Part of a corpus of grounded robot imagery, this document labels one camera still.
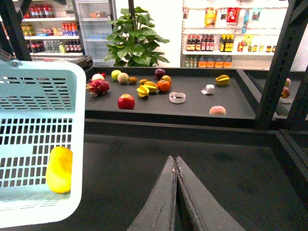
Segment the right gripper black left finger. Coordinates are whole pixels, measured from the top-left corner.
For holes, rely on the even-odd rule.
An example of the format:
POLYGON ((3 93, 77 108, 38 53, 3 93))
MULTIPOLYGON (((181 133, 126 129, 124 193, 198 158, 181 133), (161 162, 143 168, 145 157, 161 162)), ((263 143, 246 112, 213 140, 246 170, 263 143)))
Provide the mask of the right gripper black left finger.
POLYGON ((129 226, 129 231, 173 231, 175 229, 177 175, 169 156, 145 202, 129 226))

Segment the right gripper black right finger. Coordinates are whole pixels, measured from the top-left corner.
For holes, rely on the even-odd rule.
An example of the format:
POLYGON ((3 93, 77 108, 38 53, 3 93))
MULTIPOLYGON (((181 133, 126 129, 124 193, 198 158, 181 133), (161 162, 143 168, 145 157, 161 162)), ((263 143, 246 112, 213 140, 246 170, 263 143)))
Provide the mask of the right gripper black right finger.
POLYGON ((177 206, 184 231, 243 231, 194 172, 176 157, 177 206))

